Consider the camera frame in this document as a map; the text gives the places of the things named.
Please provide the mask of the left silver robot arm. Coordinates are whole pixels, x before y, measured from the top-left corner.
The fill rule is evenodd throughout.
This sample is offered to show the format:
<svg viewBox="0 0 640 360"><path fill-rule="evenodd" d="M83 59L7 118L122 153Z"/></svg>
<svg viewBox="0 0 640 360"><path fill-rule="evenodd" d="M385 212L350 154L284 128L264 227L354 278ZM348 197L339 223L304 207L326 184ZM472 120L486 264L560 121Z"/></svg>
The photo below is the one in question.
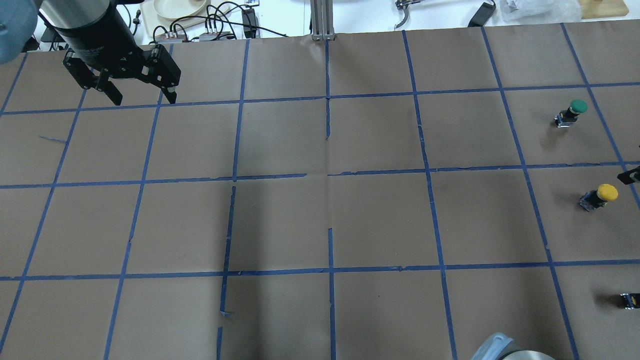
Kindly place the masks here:
<svg viewBox="0 0 640 360"><path fill-rule="evenodd" d="M114 105L123 96L114 79L136 79L162 91L170 104L177 101L181 69L167 48L140 48L118 12L119 0L3 0L0 3L0 59L20 54L41 19L66 41L62 64L85 90L104 93Z"/></svg>

